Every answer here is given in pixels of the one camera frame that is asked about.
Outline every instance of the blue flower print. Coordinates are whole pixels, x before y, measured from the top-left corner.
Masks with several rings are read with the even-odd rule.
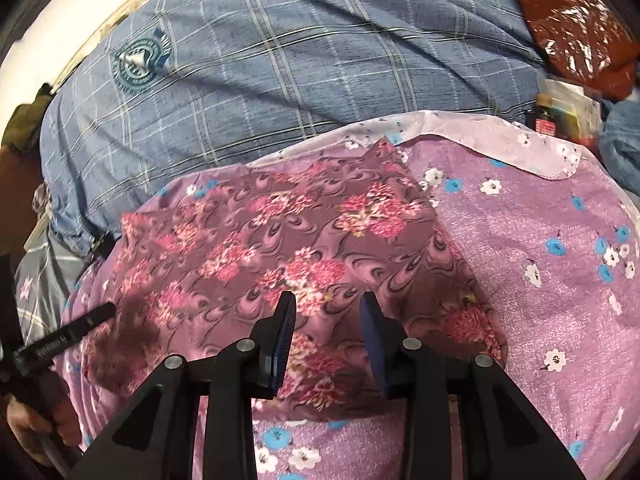
[[[607,245],[607,241],[603,237],[600,237],[596,240],[594,250],[602,256],[607,251]]]
[[[269,449],[276,451],[285,449],[291,442],[291,432],[282,428],[271,428],[262,434],[262,439]]]
[[[457,193],[462,189],[462,181],[459,178],[448,178],[444,181],[444,191]]]
[[[566,249],[560,238],[549,238],[549,240],[546,241],[546,250],[556,256],[564,256],[566,253]]]
[[[330,430],[341,430],[348,424],[346,420],[332,420],[327,424]]]
[[[576,440],[569,444],[569,454],[572,456],[574,460],[578,460],[580,455],[582,454],[582,450],[584,449],[585,441]]]
[[[398,144],[402,144],[402,135],[400,135],[400,134],[386,134],[386,138],[394,146],[397,146]]]
[[[582,201],[582,199],[579,196],[572,196],[571,197],[571,202],[574,203],[575,208],[578,211],[583,211],[584,210],[584,202]]]
[[[606,265],[598,266],[598,274],[606,283],[611,283],[613,281],[613,274],[609,270],[609,266],[606,266]]]
[[[621,225],[616,229],[616,240],[619,244],[623,244],[629,240],[629,228],[626,225]]]

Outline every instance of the red plastic bag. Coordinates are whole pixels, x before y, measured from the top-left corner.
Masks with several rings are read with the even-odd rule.
[[[602,0],[520,0],[536,43],[558,75],[595,88],[607,99],[627,97],[640,46]]]

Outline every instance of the teal logo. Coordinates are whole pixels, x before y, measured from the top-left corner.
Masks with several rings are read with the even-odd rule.
[[[113,56],[111,71],[119,88],[129,94],[147,90],[171,55],[171,41],[159,28],[151,38],[127,43]]]

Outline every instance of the blue plaid fabric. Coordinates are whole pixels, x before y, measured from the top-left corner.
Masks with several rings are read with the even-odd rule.
[[[85,254],[178,175],[364,119],[521,119],[541,70],[517,0],[151,0],[47,111],[53,227]]]

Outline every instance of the blue cloth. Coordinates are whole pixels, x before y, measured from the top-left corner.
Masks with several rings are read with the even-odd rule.
[[[517,0],[151,0],[47,111],[52,224],[85,254],[180,174],[417,109],[523,120],[542,70]]]
[[[613,105],[598,133],[598,149],[610,176],[640,194],[640,103]]]

